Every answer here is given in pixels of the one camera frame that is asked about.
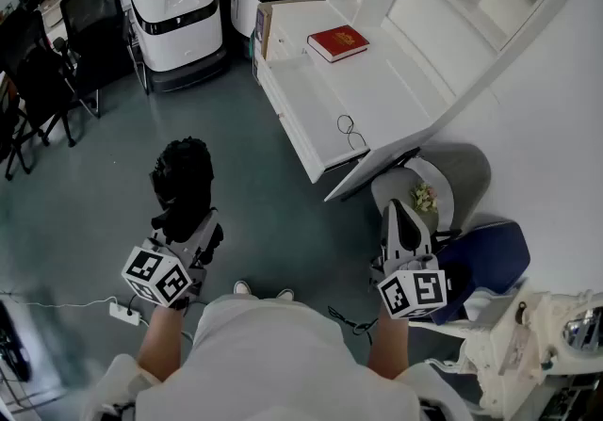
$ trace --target black chair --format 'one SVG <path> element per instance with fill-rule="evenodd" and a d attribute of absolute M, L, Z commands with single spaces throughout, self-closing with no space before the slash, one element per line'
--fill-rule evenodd
<path fill-rule="evenodd" d="M 100 118 L 99 90 L 113 81 L 136 73 L 129 21 L 120 0 L 62 0 L 69 47 L 79 55 L 75 71 L 78 98 L 96 92 L 96 117 Z"/>
<path fill-rule="evenodd" d="M 69 146 L 74 146 L 67 112 L 79 103 L 73 101 L 70 84 L 73 77 L 61 56 L 50 47 L 39 11 L 29 14 L 17 9 L 0 25 L 0 70 L 6 72 L 26 107 L 24 113 L 19 109 L 19 98 L 16 98 L 2 110 L 0 135 L 5 145 L 4 151 L 7 144 L 11 149 L 5 175 L 10 180 L 10 167 L 15 155 L 19 157 L 25 173 L 29 173 L 21 154 L 21 145 L 35 135 L 39 135 L 44 145 L 48 145 L 48 134 L 59 119 L 63 121 Z M 51 122 L 47 130 L 42 132 L 41 127 L 48 120 Z"/>

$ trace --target power strip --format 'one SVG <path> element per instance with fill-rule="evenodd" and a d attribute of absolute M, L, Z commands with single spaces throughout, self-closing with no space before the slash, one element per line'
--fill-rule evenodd
<path fill-rule="evenodd" d="M 122 320 L 123 322 L 127 322 L 128 324 L 132 324 L 133 326 L 138 326 L 140 324 L 139 311 L 130 309 L 130 313 L 128 314 L 128 308 L 116 302 L 109 303 L 109 315 Z"/>

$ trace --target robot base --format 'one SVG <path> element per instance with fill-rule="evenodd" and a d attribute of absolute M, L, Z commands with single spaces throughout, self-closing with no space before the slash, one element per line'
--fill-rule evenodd
<path fill-rule="evenodd" d="M 174 70 L 155 72 L 146 65 L 144 69 L 150 91 L 168 92 L 200 83 L 225 72 L 228 66 L 228 55 L 222 45 L 215 53 Z"/>

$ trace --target sleeve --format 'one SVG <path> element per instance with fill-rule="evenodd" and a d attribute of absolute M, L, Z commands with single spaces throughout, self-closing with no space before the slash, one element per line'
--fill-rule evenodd
<path fill-rule="evenodd" d="M 435 408 L 441 411 L 447 421 L 473 419 L 463 399 L 428 364 L 410 366 L 396 381 L 410 386 L 415 391 L 424 414 L 429 414 L 430 408 Z"/>
<path fill-rule="evenodd" d="M 81 421 L 100 421 L 104 417 L 122 417 L 125 409 L 133 408 L 140 391 L 161 382 L 140 368 L 132 356 L 117 356 L 99 383 L 92 389 Z"/>

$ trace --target white cabinet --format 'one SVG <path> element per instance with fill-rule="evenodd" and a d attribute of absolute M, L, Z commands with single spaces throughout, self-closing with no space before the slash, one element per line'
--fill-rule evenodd
<path fill-rule="evenodd" d="M 446 124 L 566 0 L 327 0 L 274 5 L 258 77 L 308 176 L 360 159 L 327 197 Z M 329 63 L 310 34 L 344 24 L 369 41 Z"/>

